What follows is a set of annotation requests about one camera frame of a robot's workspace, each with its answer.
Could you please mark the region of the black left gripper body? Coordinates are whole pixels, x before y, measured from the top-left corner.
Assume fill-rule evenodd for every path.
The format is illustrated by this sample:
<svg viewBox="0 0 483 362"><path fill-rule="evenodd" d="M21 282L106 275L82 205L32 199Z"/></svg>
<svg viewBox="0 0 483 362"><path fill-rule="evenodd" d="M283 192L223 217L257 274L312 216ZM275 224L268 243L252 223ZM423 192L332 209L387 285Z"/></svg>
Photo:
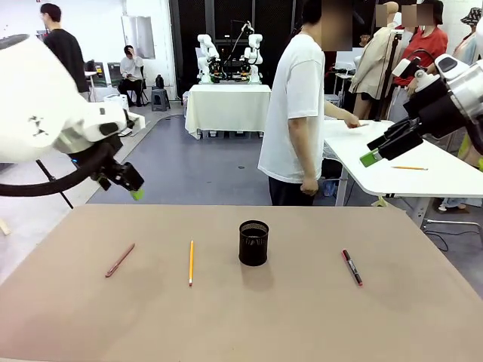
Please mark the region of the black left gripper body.
<svg viewBox="0 0 483 362"><path fill-rule="evenodd" d="M119 178L122 166L115 160L115 155L122 146L118 144L102 144L102 150L106 150L106 157L101 162L100 168L95 172L96 178Z"/></svg>

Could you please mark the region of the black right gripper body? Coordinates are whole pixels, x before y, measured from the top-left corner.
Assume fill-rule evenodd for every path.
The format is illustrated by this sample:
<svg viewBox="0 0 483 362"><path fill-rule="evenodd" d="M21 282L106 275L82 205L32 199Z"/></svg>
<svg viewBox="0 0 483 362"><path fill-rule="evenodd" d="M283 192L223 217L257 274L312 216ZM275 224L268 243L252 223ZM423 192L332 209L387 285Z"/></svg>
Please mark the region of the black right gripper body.
<svg viewBox="0 0 483 362"><path fill-rule="evenodd" d="M408 114L417 119L418 134L442 138L460 128L472 130L472 88L466 81L416 77Z"/></svg>

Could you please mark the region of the person's right hand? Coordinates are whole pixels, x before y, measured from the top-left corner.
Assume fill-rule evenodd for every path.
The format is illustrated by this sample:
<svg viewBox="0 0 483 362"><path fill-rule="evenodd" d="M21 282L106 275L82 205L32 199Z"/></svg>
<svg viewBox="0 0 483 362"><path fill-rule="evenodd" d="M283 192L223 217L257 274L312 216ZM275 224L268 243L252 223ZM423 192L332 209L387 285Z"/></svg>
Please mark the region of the person's right hand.
<svg viewBox="0 0 483 362"><path fill-rule="evenodd" d="M310 197L315 196L318 192L318 179L314 176L305 176L300 191Z"/></svg>

